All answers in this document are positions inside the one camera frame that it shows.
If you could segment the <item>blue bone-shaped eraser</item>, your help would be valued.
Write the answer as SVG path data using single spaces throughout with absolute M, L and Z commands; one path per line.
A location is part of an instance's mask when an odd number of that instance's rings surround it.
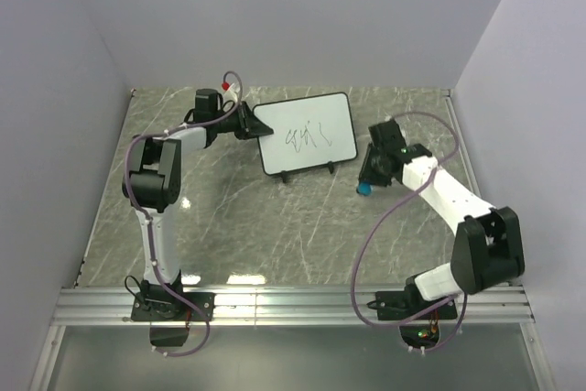
M 356 192 L 362 196 L 369 196 L 372 194 L 372 185 L 367 182 L 360 182 L 356 188 Z

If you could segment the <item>small black-framed whiteboard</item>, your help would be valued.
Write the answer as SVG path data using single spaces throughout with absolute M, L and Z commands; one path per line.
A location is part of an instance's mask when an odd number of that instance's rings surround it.
M 281 176 L 358 157 L 349 97 L 334 92 L 254 107 L 273 133 L 258 138 L 263 171 Z

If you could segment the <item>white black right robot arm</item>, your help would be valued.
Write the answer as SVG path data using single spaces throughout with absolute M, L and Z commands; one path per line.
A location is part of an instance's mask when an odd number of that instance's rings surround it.
M 404 296 L 417 318 L 435 309 L 437 299 L 476 294 L 521 277 L 526 270 L 520 222 L 509 207 L 497 209 L 457 181 L 421 144 L 385 150 L 369 145 L 357 192 L 402 184 L 424 200 L 454 234 L 450 261 L 413 277 Z

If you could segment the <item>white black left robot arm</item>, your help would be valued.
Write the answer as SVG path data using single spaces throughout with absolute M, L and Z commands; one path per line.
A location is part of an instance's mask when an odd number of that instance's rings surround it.
M 247 103 L 235 100 L 229 109 L 223 106 L 223 98 L 216 92 L 198 98 L 181 125 L 159 134 L 135 136 L 125 153 L 122 188 L 141 227 L 146 259 L 143 282 L 162 288 L 152 307 L 165 320 L 179 317 L 186 300 L 176 287 L 180 267 L 174 226 L 183 156 L 210 147 L 219 134 L 248 140 L 274 133 Z

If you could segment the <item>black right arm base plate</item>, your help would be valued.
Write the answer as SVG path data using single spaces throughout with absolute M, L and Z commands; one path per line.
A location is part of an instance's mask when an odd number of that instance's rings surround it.
M 426 301 L 417 292 L 407 293 L 405 290 L 376 291 L 374 300 L 367 303 L 367 308 L 375 310 L 377 319 L 380 321 L 400 321 L 439 302 L 439 299 Z M 455 304 L 451 301 L 426 315 L 422 315 L 420 319 L 429 320 L 433 316 L 440 320 L 455 320 L 458 317 L 458 312 Z

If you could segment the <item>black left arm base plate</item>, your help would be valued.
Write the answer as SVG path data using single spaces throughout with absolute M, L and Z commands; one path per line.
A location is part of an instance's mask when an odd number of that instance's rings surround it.
M 134 322 L 205 321 L 211 320 L 215 294 L 211 292 L 181 292 L 180 295 L 201 313 L 195 311 L 166 291 L 136 295 L 130 320 Z

